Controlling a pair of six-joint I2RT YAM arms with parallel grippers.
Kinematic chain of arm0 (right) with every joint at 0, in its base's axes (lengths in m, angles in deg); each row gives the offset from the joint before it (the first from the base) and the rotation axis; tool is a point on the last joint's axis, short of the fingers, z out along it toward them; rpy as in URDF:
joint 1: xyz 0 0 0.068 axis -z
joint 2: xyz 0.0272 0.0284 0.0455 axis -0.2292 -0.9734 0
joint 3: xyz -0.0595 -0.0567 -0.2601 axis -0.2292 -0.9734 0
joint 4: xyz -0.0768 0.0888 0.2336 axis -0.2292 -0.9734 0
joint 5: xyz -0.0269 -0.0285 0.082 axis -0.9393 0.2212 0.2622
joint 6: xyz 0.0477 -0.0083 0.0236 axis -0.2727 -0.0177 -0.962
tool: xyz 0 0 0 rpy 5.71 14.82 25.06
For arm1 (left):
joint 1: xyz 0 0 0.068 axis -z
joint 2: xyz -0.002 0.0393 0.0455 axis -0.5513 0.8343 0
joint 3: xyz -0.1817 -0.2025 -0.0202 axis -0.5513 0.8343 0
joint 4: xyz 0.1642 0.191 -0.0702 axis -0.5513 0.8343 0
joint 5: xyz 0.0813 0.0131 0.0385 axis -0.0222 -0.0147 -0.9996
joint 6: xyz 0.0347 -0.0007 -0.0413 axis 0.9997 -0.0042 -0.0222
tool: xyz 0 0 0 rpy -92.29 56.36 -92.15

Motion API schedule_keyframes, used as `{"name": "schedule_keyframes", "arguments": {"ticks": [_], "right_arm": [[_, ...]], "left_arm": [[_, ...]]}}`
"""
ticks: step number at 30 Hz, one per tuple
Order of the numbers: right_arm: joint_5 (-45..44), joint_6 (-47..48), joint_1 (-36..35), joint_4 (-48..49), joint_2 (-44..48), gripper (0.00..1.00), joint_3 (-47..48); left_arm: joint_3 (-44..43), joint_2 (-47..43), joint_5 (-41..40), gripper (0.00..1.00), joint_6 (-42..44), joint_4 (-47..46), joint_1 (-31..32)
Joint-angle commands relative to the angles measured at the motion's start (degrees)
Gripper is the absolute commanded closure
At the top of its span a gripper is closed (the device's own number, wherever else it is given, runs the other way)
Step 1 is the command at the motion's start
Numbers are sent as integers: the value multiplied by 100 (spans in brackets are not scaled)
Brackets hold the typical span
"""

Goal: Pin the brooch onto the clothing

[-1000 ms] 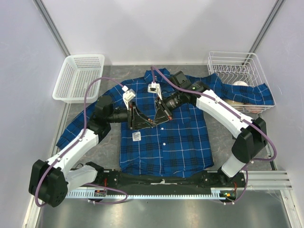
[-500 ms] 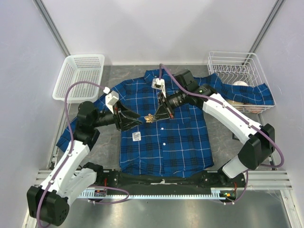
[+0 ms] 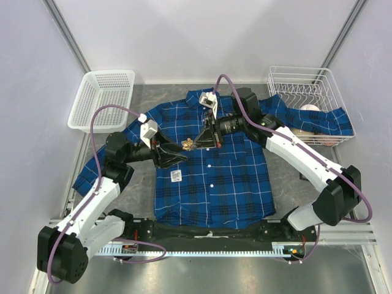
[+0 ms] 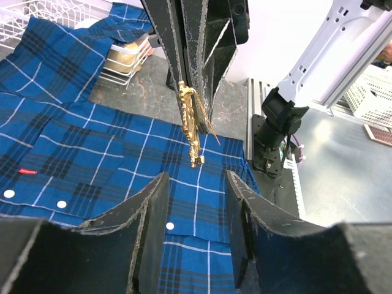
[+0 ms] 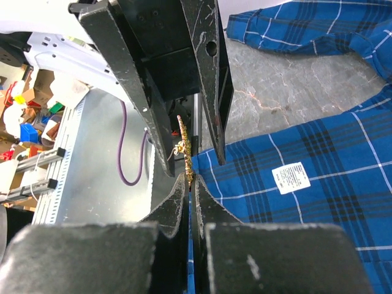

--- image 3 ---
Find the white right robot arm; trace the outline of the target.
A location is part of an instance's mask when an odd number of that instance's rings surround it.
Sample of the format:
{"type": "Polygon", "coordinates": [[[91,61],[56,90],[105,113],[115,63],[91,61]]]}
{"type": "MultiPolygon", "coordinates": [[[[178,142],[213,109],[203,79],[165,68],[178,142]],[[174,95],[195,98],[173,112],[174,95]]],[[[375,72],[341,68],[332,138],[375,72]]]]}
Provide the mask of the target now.
{"type": "Polygon", "coordinates": [[[303,230],[318,224],[335,226],[360,201],[361,173],[353,165],[343,168],[301,141],[280,119],[263,113],[250,88],[240,88],[233,98],[234,113],[217,117],[217,96],[203,91],[199,103],[209,110],[203,129],[194,140],[194,149],[220,148],[223,137],[244,133],[251,141],[280,156],[296,168],[320,193],[312,203],[286,215],[281,235],[287,241],[300,237],[303,230]]]}

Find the blue plaid shirt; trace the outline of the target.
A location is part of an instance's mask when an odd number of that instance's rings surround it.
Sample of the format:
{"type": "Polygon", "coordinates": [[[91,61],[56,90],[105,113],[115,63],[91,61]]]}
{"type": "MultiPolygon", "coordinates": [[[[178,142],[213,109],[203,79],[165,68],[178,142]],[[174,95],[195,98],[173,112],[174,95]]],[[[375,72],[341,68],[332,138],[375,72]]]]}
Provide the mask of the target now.
{"type": "MultiPolygon", "coordinates": [[[[200,94],[148,110],[165,136],[180,144],[195,138],[207,108],[200,94]]],[[[279,95],[259,100],[262,113],[272,114],[289,128],[326,135],[353,135],[342,108],[329,112],[288,108],[279,95]]],[[[154,215],[166,225],[245,228],[276,210],[262,147],[243,132],[224,136],[223,146],[184,152],[188,160],[156,171],[154,215]]],[[[94,158],[83,167],[73,188],[84,197],[98,176],[94,158]]]]}

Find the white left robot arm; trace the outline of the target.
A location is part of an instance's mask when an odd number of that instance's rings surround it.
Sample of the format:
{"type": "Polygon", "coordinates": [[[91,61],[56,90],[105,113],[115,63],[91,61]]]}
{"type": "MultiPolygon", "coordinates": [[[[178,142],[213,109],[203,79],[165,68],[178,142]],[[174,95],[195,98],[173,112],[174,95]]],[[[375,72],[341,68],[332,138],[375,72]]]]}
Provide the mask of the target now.
{"type": "Polygon", "coordinates": [[[187,160],[183,147],[161,132],[149,144],[132,144],[122,132],[106,139],[103,166],[90,191],[77,207],[55,227],[45,226],[37,239],[37,268],[57,284],[76,283],[93,258],[110,241],[130,240],[134,235],[133,216],[119,210],[98,218],[129,184],[134,169],[131,162],[153,160],[156,167],[168,168],[187,160]]]}

